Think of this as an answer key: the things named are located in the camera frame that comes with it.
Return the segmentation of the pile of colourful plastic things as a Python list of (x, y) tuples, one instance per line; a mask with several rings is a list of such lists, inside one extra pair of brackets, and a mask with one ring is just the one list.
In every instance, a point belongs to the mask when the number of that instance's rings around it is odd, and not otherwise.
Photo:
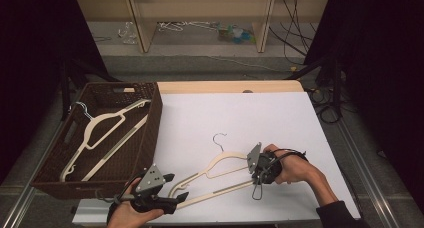
[(220, 25), (217, 27), (218, 39), (221, 41), (231, 42), (234, 44), (242, 44), (245, 42), (255, 44), (254, 35), (243, 28), (236, 25)]

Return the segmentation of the light wooden shelf frame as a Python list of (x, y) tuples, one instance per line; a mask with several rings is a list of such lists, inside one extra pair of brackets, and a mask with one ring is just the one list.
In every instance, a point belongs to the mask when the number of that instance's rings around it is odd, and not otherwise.
[(217, 21), (253, 25), (256, 49), (265, 51), (269, 25), (290, 20), (318, 23), (328, 0), (77, 0), (87, 21), (132, 21), (140, 51), (146, 53), (159, 22)]

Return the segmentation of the cream plastic clothes hanger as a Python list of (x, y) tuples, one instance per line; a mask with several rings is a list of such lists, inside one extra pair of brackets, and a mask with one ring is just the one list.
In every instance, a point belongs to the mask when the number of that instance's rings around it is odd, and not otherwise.
[[(260, 155), (260, 151), (262, 148), (262, 143), (261, 142), (257, 142), (255, 144), (255, 146), (248, 152), (248, 153), (241, 153), (241, 152), (236, 152), (236, 151), (225, 151), (224, 147), (221, 143), (219, 143), (216, 140), (217, 136), (226, 136), (226, 133), (216, 133), (212, 136), (212, 141), (215, 145), (217, 145), (220, 149), (221, 149), (221, 153), (218, 154), (217, 156), (215, 156), (210, 162), (209, 164), (202, 169), (201, 171), (188, 176), (187, 178), (184, 178), (182, 180), (180, 180), (179, 182), (177, 182), (176, 184), (173, 185), (173, 187), (170, 189), (170, 191), (168, 192), (167, 197), (168, 198), (175, 198), (176, 193), (178, 191), (181, 190), (185, 190), (190, 183), (192, 183), (194, 180), (200, 178), (200, 177), (206, 177), (207, 179), (215, 179), (218, 177), (222, 177), (224, 175), (228, 175), (231, 173), (235, 173), (244, 169), (247, 169), (249, 174), (252, 175), (255, 172), (255, 169), (258, 167), (258, 163), (259, 163), (259, 155)], [(244, 160), (246, 162), (246, 164), (244, 166), (238, 167), (238, 168), (234, 168), (234, 169), (230, 169), (227, 171), (223, 171), (221, 173), (212, 175), (210, 173), (210, 171), (220, 162), (227, 160), (227, 159), (240, 159), (240, 160)], [(235, 185), (231, 185), (222, 189), (218, 189), (216, 191), (204, 194), (204, 195), (200, 195), (194, 198), (190, 198), (188, 200), (182, 201), (177, 205), (178, 209), (182, 209), (185, 207), (188, 207), (190, 205), (194, 205), (215, 197), (218, 197), (220, 195), (224, 195), (226, 193), (230, 193), (245, 187), (249, 187), (255, 184), (255, 179), (254, 178), (250, 178), (247, 181), (241, 182), (239, 184), (235, 184)]]
[[(136, 108), (142, 108), (147, 103), (151, 103), (151, 99), (139, 99), (132, 104), (128, 105), (127, 107), (122, 108), (121, 110), (118, 110), (114, 113), (104, 113), (100, 114), (96, 117), (93, 117), (88, 112), (88, 107), (85, 103), (79, 102), (79, 105), (83, 108), (83, 114), (89, 119), (88, 124), (85, 127), (84, 134), (83, 134), (83, 140), (76, 150), (76, 152), (73, 154), (67, 165), (62, 170), (59, 181), (65, 182), (66, 177), (74, 172), (76, 167), (76, 161), (82, 154), (84, 150), (93, 150), (96, 147), (98, 147), (109, 135), (111, 135), (121, 124), (123, 124), (126, 121), (125, 114), (129, 111), (132, 111)], [(119, 121), (110, 128), (102, 137), (100, 137), (93, 145), (89, 144), (91, 135), (94, 131), (94, 129), (102, 122), (112, 119), (112, 118), (119, 118)], [(143, 116), (141, 120), (136, 123), (98, 162), (97, 164), (82, 178), (83, 181), (89, 181), (91, 178), (94, 177), (94, 175), (109, 161), (109, 159), (121, 148), (124, 146), (124, 144), (133, 136), (136, 134), (136, 132), (147, 123), (148, 120), (148, 114)]]

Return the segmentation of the black tripod stand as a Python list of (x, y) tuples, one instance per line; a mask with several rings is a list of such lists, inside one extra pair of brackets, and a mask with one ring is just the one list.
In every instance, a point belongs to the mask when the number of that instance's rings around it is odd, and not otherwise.
[(107, 82), (118, 82), (118, 79), (110, 76), (106, 69), (96, 68), (79, 59), (64, 61), (59, 66), (59, 72), (62, 91), (62, 121), (67, 118), (69, 108), (71, 107), (70, 81), (72, 81), (76, 87), (84, 87), (88, 83), (86, 75), (94, 74)]
[(340, 65), (336, 58), (329, 55), (319, 58), (317, 61), (312, 62), (309, 65), (306, 65), (299, 71), (295, 71), (287, 80), (297, 80), (303, 76), (313, 72), (318, 69), (318, 73), (315, 78), (315, 84), (318, 87), (330, 87), (332, 90), (330, 100), (324, 105), (320, 111), (320, 115), (323, 114), (325, 110), (332, 109), (336, 118), (334, 122), (338, 122), (342, 118), (341, 112), (341, 76), (342, 71)]

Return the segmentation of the person's left hand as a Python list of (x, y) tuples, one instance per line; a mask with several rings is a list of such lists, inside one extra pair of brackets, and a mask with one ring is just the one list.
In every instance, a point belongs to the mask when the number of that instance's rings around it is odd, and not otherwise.
[(141, 228), (147, 222), (157, 219), (163, 214), (162, 209), (139, 213), (132, 208), (128, 201), (125, 201), (112, 205), (107, 228)]

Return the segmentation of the dark curtain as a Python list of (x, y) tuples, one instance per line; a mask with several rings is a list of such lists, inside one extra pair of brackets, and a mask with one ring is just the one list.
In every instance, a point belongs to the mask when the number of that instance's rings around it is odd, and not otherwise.
[(80, 64), (107, 72), (77, 0), (0, 0), (0, 184)]
[(337, 44), (351, 97), (424, 214), (424, 0), (328, 0), (305, 62)]

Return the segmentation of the metal floor rail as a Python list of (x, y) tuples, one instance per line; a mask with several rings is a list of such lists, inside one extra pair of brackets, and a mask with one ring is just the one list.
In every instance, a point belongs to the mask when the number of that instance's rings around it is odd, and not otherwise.
[(0, 186), (0, 198), (8, 204), (8, 209), (0, 219), (0, 228), (19, 228), (36, 194), (36, 189), (30, 183), (47, 157), (61, 127), (61, 122), (41, 125), (6, 177), (6, 184)]
[(383, 192), (378, 186), (376, 179), (371, 174), (371, 171), (367, 166), (365, 159), (361, 155), (359, 148), (356, 145), (345, 121), (341, 119), (337, 123), (337, 126), (344, 141), (346, 142), (347, 152), (351, 156), (351, 160), (360, 177), (360, 180), (365, 190), (367, 191), (368, 197), (370, 198), (384, 228), (400, 228), (389, 202), (383, 195)]

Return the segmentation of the person's right hand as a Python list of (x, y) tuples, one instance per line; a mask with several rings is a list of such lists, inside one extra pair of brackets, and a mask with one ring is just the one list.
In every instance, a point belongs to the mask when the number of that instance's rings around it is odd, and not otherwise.
[(280, 149), (274, 144), (270, 144), (264, 148), (265, 152), (272, 152), (277, 157), (282, 156), (279, 160), (282, 166), (282, 172), (275, 178), (277, 184), (294, 183), (305, 181), (308, 184), (315, 184), (323, 177), (323, 173), (308, 161), (297, 155), (289, 155), (289, 151)]

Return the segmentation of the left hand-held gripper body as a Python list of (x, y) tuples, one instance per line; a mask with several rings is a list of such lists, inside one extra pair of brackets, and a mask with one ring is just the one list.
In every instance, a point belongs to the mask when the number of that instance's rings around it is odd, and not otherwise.
[(132, 208), (139, 212), (147, 212), (153, 209), (162, 209), (165, 214), (173, 214), (177, 208), (177, 198), (166, 198), (158, 195), (163, 185), (163, 174), (156, 165), (145, 168), (138, 175), (139, 182), (129, 194), (123, 193), (118, 196), (118, 201), (129, 201)]

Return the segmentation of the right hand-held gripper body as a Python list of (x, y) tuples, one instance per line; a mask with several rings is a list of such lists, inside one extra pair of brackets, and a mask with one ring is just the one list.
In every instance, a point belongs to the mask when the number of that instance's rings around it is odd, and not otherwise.
[(247, 165), (254, 185), (272, 184), (280, 175), (282, 166), (272, 152), (262, 152), (258, 142), (247, 155)]

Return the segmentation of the white table sheet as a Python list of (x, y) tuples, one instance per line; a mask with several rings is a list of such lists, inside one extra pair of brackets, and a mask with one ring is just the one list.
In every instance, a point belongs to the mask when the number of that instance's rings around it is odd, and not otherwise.
[[(353, 216), (359, 214), (309, 97), (304, 92), (165, 94), (154, 161), (180, 181), (204, 169), (221, 149), (248, 153), (257, 142), (305, 153), (327, 177)], [(244, 166), (240, 159), (217, 164), (211, 174)], [(247, 169), (215, 179), (200, 177), (186, 188), (190, 198), (250, 179)], [(249, 186), (178, 209), (154, 225), (271, 224), (315, 220), (317, 201), (304, 183)]]

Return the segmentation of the brown woven storage basket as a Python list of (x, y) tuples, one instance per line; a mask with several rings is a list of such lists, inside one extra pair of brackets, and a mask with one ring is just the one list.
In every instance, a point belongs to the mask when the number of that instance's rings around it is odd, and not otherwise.
[[(83, 114), (79, 102), (88, 107), (91, 116), (114, 113), (139, 99), (151, 99), (142, 108), (125, 114), (126, 121), (93, 150), (84, 150), (73, 173), (65, 182), (59, 176), (83, 140), (89, 119)], [(136, 124), (148, 114), (147, 123), (121, 147), (109, 161), (91, 178), (82, 178), (97, 162)], [(162, 99), (155, 82), (97, 82), (89, 83), (79, 99), (71, 106), (60, 133), (54, 139), (43, 165), (31, 185), (57, 199), (88, 199), (111, 197), (120, 192), (123, 185), (138, 172), (153, 163), (158, 130), (162, 114)], [(93, 131), (89, 144), (93, 145), (119, 118), (100, 123)]]

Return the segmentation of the clear plastic bag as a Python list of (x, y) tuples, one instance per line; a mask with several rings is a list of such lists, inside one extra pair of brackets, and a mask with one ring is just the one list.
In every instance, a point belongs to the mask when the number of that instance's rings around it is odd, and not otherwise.
[(136, 45), (138, 43), (135, 26), (132, 22), (126, 22), (122, 28), (118, 29), (118, 37), (124, 44)]

